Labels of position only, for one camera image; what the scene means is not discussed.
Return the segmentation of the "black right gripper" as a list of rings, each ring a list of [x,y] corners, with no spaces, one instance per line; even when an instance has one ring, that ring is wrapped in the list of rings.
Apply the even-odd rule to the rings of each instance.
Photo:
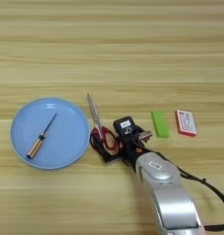
[[[104,163],[112,163],[121,158],[126,164],[135,167],[138,158],[149,152],[142,141],[147,142],[151,136],[152,133],[149,130],[139,129],[139,137],[117,137],[118,143],[115,143],[110,150],[98,135],[92,135],[91,146],[101,156]]]

